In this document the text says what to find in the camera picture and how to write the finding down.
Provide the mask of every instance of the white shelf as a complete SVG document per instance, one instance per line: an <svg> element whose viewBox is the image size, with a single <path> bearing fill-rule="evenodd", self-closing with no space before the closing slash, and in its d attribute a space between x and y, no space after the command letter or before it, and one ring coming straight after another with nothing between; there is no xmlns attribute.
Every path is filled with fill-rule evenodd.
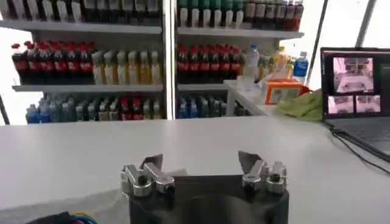
<svg viewBox="0 0 390 224"><path fill-rule="evenodd" d="M294 39L303 36L301 32L275 31L275 30L255 30L255 29L231 29L231 28L193 28L179 27L177 33L182 35L205 35L222 37L263 37Z"/></svg>
<svg viewBox="0 0 390 224"><path fill-rule="evenodd" d="M121 24L93 24L93 23L66 23L66 22L41 22L23 20L3 20L0 27L18 30L49 30L71 32L102 32L102 33L149 33L160 34L158 26L130 26Z"/></svg>
<svg viewBox="0 0 390 224"><path fill-rule="evenodd" d="M159 92L163 85L20 85L16 92L101 93L101 92Z"/></svg>
<svg viewBox="0 0 390 224"><path fill-rule="evenodd" d="M179 84L179 91L211 91L211 90L227 90L224 84Z"/></svg>

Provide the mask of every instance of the metal pole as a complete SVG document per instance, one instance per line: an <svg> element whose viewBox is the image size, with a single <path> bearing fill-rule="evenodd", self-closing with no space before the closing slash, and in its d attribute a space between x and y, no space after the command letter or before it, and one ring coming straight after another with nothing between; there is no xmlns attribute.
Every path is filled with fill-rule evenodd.
<svg viewBox="0 0 390 224"><path fill-rule="evenodd" d="M364 17L360 26L359 35L355 44L356 48L361 47L363 45L364 37L366 37L367 28L368 25L370 24L372 11L374 11L375 3L377 3L377 0L369 0L369 2L367 3L366 12L364 13Z"/></svg>
<svg viewBox="0 0 390 224"><path fill-rule="evenodd" d="M322 25L324 23L325 13L327 11L327 6L328 6L328 0L324 0L324 5L322 5L321 17L319 19L316 41L314 42L313 53L311 54L310 67L309 67L309 71L307 74L307 79L306 79L305 85L308 85L310 82L311 72L313 71L314 61L316 59L316 52L317 52L317 48L318 48L319 37L321 36L321 30L322 30Z"/></svg>

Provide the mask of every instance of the white table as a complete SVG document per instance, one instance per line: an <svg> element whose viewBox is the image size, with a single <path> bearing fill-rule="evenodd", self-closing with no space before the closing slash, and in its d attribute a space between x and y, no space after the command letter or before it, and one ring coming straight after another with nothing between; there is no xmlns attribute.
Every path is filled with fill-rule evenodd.
<svg viewBox="0 0 390 224"><path fill-rule="evenodd" d="M265 105L258 100L260 90L254 88L251 90L240 90L237 87L236 80L225 80L227 88L227 116L234 116L235 101L239 102L244 109L254 116L272 116L278 114L275 105Z"/></svg>
<svg viewBox="0 0 390 224"><path fill-rule="evenodd" d="M317 123L260 116L6 126L0 140L0 209L118 188L123 165L157 153L164 170L239 174L237 151L246 150L288 168L290 224L390 220L390 178Z"/></svg>

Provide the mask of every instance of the cable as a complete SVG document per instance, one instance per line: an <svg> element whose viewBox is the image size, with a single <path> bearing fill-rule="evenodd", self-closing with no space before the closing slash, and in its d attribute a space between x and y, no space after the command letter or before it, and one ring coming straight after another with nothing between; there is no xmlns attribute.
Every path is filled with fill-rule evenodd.
<svg viewBox="0 0 390 224"><path fill-rule="evenodd" d="M382 166L379 166L378 164L375 164L373 162L370 162L368 161L366 158L364 158L363 156L361 156L359 153L357 153L356 151L354 151L342 138L342 136L337 133L333 128L330 129L332 135L338 139L339 141L341 141L341 143L343 143L355 156L357 156L360 160L362 160L362 162L364 163L367 163L367 164L370 164L371 166L374 166L378 169L380 169L381 171L383 171L384 173L386 173L387 175L390 175L390 171L383 168Z"/></svg>

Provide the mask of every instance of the blue bottle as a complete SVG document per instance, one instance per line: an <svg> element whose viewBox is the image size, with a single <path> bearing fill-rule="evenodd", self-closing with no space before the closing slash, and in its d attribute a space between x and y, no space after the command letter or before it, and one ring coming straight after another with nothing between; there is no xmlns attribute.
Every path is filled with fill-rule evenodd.
<svg viewBox="0 0 390 224"><path fill-rule="evenodd" d="M300 83L304 84L307 74L307 69L309 67L309 61L306 59L307 52L302 51L300 57L294 63L294 70L292 72L293 79L298 80Z"/></svg>

